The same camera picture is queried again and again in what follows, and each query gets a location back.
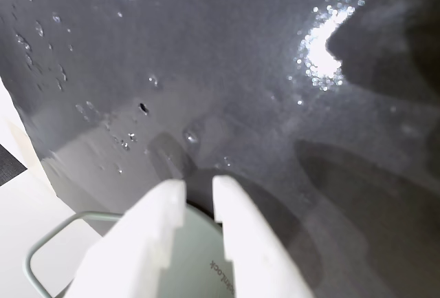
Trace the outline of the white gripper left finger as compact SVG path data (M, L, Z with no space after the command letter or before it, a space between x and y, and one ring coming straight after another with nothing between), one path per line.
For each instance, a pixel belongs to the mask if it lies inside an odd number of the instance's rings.
M156 297L185 211L184 181L152 188L86 252L67 297Z

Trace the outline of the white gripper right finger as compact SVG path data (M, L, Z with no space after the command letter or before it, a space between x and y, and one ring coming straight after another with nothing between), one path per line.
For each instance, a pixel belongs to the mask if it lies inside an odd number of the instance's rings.
M212 179L214 220L223 226L225 259L236 297L313 297L299 268L243 187L228 175Z

